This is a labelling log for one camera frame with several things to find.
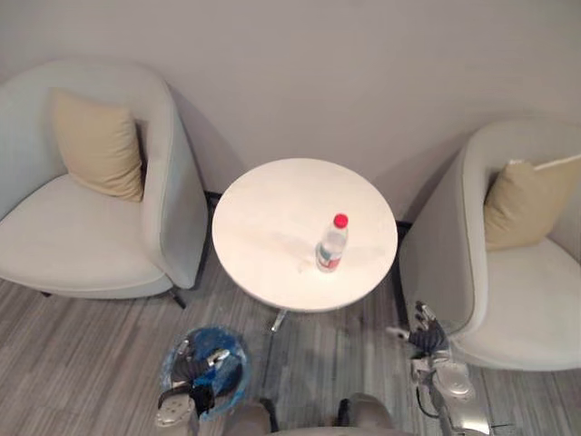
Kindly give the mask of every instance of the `beige cushion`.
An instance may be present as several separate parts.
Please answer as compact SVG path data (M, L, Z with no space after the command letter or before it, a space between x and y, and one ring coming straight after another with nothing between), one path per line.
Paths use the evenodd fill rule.
M55 88L51 115L64 164L78 183L124 200L142 200L142 161L129 109Z
M539 243L547 236L581 178L581 155L534 167L510 163L484 206L487 250Z

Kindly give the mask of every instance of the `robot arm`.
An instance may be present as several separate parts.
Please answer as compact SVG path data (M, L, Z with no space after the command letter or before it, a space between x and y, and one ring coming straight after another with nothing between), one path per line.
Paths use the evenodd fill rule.
M416 310L420 329L407 332L388 328L388 332L420 351L412 359L412 378L417 384L428 386L444 434L489 435L488 420L478 404L467 365L452 360L448 337L429 307L417 302Z

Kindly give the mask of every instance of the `white round table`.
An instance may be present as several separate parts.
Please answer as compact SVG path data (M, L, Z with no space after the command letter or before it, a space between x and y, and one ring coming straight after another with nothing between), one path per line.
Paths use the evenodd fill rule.
M325 273L315 247L336 213L348 215L349 239L337 270ZM315 159L270 162L241 176L216 207L212 239L231 278L284 311L278 325L286 311L330 311L365 296L388 273L398 246L379 191L351 170Z

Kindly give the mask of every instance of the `table leg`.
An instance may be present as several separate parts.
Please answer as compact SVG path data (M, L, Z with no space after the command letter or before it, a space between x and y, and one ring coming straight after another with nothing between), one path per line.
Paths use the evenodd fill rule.
M276 315L276 320L274 320L274 324L271 327L271 332L276 333L279 328L281 327L282 321L287 316L287 311L279 311Z

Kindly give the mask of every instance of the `white wall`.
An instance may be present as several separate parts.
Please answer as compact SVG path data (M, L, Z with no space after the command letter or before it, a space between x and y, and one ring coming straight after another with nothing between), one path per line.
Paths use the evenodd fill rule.
M479 126L581 121L578 0L0 0L0 81L78 54L165 77L206 189L318 157L399 218Z

